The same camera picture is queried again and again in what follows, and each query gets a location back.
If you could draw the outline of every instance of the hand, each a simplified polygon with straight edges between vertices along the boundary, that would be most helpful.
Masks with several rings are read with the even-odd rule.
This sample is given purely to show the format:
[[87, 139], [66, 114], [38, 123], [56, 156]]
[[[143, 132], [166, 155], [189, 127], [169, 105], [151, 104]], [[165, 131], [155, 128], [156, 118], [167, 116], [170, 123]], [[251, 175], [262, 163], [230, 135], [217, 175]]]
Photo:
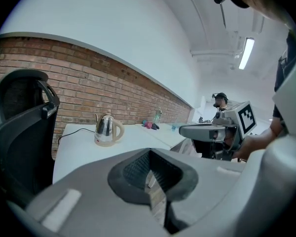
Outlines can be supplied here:
[[251, 136], [247, 136], [238, 151], [236, 151], [232, 158], [240, 158], [243, 160], [248, 160], [250, 154], [255, 150], [253, 148], [254, 140]]

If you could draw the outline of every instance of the white table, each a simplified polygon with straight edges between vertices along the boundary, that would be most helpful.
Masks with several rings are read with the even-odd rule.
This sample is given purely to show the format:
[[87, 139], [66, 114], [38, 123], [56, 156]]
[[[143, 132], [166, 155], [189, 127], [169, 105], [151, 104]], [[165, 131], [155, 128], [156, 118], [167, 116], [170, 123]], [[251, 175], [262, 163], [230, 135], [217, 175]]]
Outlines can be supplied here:
[[[94, 131], [95, 125], [67, 124], [63, 135], [75, 132], [80, 128]], [[93, 132], [80, 130], [77, 133], [61, 138], [55, 160], [53, 183], [85, 164], [141, 148], [170, 150], [168, 145], [149, 135], [136, 125], [125, 125], [123, 137], [111, 147], [96, 145]]]
[[145, 131], [154, 138], [168, 145], [170, 148], [173, 148], [177, 144], [181, 143], [184, 139], [186, 139], [185, 137], [179, 134], [178, 128], [176, 128], [175, 131], [172, 131], [171, 124], [158, 124], [160, 128], [158, 130], [147, 129], [142, 124], [137, 124], [136, 126], [138, 126], [142, 131]]

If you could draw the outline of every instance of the electric kettle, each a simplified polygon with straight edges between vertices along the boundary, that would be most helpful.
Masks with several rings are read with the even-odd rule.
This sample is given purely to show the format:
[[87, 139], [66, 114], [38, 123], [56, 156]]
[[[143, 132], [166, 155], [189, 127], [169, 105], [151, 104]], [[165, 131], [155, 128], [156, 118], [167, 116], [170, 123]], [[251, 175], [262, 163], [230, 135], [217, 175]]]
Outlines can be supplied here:
[[96, 114], [96, 128], [94, 132], [94, 142], [101, 147], [109, 147], [115, 144], [124, 134], [124, 126], [121, 122], [115, 120], [110, 113], [101, 115], [98, 118]]

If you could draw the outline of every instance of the black office chair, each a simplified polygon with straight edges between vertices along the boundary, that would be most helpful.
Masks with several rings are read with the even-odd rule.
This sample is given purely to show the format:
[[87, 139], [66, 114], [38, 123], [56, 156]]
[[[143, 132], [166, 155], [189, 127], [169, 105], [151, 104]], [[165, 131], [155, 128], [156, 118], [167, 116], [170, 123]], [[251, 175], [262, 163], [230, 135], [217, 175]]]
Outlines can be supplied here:
[[37, 70], [16, 70], [0, 80], [0, 184], [23, 208], [52, 184], [59, 98], [47, 80]]

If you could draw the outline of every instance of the fluorescent light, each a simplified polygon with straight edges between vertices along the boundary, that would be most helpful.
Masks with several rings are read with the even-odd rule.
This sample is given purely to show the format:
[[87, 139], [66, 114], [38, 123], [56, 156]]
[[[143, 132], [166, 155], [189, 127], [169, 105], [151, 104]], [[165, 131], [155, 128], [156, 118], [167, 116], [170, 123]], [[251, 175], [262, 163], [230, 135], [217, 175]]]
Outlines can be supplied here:
[[244, 69], [246, 67], [247, 62], [250, 57], [250, 54], [252, 52], [252, 48], [253, 48], [254, 43], [255, 43], [254, 39], [246, 39], [245, 50], [244, 50], [242, 58], [241, 58], [239, 69]]

